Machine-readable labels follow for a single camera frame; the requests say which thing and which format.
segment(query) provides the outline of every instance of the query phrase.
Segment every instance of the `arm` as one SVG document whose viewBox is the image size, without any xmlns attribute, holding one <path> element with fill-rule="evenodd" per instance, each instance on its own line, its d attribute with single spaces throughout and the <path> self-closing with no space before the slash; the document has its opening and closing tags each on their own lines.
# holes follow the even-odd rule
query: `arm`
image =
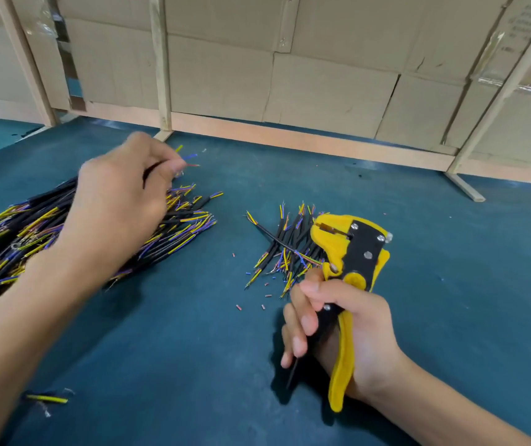
<svg viewBox="0 0 531 446">
<path fill-rule="evenodd" d="M 143 172 L 159 161 L 143 184 Z M 0 430 L 38 363 L 85 301 L 150 237 L 185 167 L 147 134 L 85 163 L 57 242 L 0 298 Z"/>
<path fill-rule="evenodd" d="M 424 445 L 531 445 L 531 438 L 478 407 L 417 366 L 395 340 L 391 312 L 379 295 L 339 280 L 323 281 L 321 270 L 307 273 L 284 307 L 282 367 L 306 353 L 306 336 L 318 327 L 316 311 L 336 303 L 353 314 L 355 369 L 347 395 L 379 410 Z M 316 356 L 328 373 L 336 361 L 338 330 Z"/>
</svg>

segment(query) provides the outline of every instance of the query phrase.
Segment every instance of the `hand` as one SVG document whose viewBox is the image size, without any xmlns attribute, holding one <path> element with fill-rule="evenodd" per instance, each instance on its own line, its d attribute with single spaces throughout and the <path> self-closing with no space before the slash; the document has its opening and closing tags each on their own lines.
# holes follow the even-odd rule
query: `hand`
<svg viewBox="0 0 531 446">
<path fill-rule="evenodd" d="M 391 383 L 406 356 L 395 340 L 391 312 L 385 299 L 341 280 L 324 281 L 320 269 L 308 271 L 305 279 L 292 288 L 290 298 L 291 303 L 284 307 L 282 367 L 290 367 L 294 357 L 302 357 L 307 352 L 306 337 L 318 328 L 315 312 L 320 311 L 324 303 L 335 303 L 353 316 L 356 363 L 346 394 L 368 402 L 374 393 Z M 335 327 L 315 351 L 315 357 L 330 375 L 338 348 L 339 329 Z"/>
<path fill-rule="evenodd" d="M 145 185 L 143 172 L 159 161 Z M 86 161 L 65 226 L 49 249 L 106 282 L 147 241 L 166 212 L 166 191 L 185 161 L 165 143 L 136 132 Z"/>
</svg>

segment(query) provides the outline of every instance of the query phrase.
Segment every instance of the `yellow handle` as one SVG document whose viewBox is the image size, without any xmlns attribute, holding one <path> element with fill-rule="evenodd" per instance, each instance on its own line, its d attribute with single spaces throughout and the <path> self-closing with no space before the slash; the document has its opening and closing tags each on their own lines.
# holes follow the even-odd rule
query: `yellow handle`
<svg viewBox="0 0 531 446">
<path fill-rule="evenodd" d="M 373 273 L 373 282 L 371 283 L 371 290 L 375 285 L 377 276 L 379 275 L 381 269 L 387 261 L 389 260 L 389 252 L 385 249 L 381 250 L 379 254 L 379 259 L 375 266 L 375 271 Z M 327 280 L 329 277 L 334 276 L 334 273 L 329 268 L 329 263 L 323 264 L 323 275 Z M 366 288 L 366 281 L 363 276 L 357 273 L 349 273 L 344 276 L 344 282 L 349 285 L 355 286 L 360 290 Z M 354 341 L 352 338 L 352 313 L 348 311 L 343 311 L 338 316 L 338 324 L 340 327 L 340 346 L 338 348 L 338 356 L 336 359 L 336 364 L 334 365 L 334 370 L 331 373 L 331 380 L 329 381 L 329 391 L 327 393 L 327 398 L 329 400 L 329 406 L 331 410 L 336 413 L 342 411 L 344 406 L 344 394 L 346 393 L 346 388 L 350 383 L 350 379 L 354 374 Z"/>
</svg>

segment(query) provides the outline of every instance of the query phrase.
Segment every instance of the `person's left hand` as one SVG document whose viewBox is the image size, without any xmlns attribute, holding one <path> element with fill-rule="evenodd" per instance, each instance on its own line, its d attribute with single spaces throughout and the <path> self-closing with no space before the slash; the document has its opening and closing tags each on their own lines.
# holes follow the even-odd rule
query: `person's left hand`
<svg viewBox="0 0 531 446">
<path fill-rule="evenodd" d="M 145 185 L 143 172 L 157 162 Z M 136 132 L 83 164 L 65 226 L 49 249 L 78 270 L 110 278 L 147 241 L 166 212 L 166 191 L 186 166 L 165 143 Z"/>
</svg>

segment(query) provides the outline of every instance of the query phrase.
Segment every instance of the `wire stripper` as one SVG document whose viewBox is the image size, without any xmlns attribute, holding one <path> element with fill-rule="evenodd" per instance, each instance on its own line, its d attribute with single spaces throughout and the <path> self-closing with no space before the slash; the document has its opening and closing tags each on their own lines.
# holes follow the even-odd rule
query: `wire stripper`
<svg viewBox="0 0 531 446">
<path fill-rule="evenodd" d="M 383 247 L 391 242 L 393 235 L 361 217 L 321 214 L 311 227 L 311 238 L 327 254 L 328 261 L 323 263 L 325 280 L 339 278 L 360 290 L 371 291 L 381 269 L 389 260 L 390 254 Z M 352 314 L 335 304 L 326 304 L 317 317 L 319 328 L 307 339 L 309 350 L 312 351 L 336 324 L 340 329 L 340 347 L 328 392 L 329 406 L 339 413 L 344 404 L 344 393 L 354 373 Z"/>
</svg>

